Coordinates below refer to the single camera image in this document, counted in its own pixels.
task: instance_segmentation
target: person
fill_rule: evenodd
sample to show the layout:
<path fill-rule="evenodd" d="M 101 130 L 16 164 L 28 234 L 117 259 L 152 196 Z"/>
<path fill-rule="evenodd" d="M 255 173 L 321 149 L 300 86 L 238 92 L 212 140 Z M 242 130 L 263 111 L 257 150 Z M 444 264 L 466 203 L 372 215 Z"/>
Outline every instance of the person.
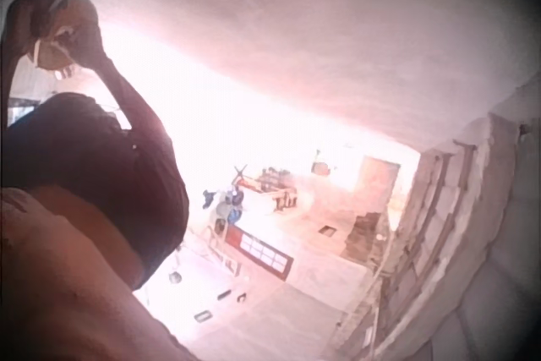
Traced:
<path fill-rule="evenodd" d="M 131 130 L 71 93 L 7 127 L 17 62 L 49 2 L 14 0 L 2 36 L 2 359 L 196 360 L 132 294 L 182 242 L 189 200 L 161 120 L 99 27 L 58 43 L 97 73 Z"/>

